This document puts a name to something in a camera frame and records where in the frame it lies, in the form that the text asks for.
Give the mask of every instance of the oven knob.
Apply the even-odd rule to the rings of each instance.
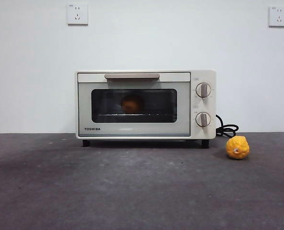
[[[196,89],[196,94],[201,97],[201,98],[204,98],[204,97],[208,97],[210,92],[211,92],[211,88],[210,88],[210,85],[207,84],[207,83],[200,83],[197,85]]]
[[[199,113],[195,118],[196,123],[201,127],[206,127],[210,124],[210,116],[208,113]]]

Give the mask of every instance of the glass window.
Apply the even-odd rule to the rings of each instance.
[[[177,120],[175,89],[96,89],[91,97],[95,123],[173,123]]]

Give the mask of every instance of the black power cord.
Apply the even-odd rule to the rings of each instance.
[[[223,135],[225,135],[229,138],[232,138],[232,137],[236,136],[236,132],[239,130],[238,126],[236,126],[236,125],[223,125],[222,118],[220,118],[218,115],[216,115],[216,117],[220,120],[220,123],[221,123],[221,126],[216,129],[216,135],[218,137],[222,137]]]

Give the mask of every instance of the wall socket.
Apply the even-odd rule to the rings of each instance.
[[[69,4],[67,7],[67,24],[68,25],[88,25],[88,5]]]
[[[269,7],[269,26],[284,27],[284,7],[271,6]]]

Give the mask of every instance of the white toaster oven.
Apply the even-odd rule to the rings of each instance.
[[[78,71],[76,137],[90,140],[215,138],[214,70]]]

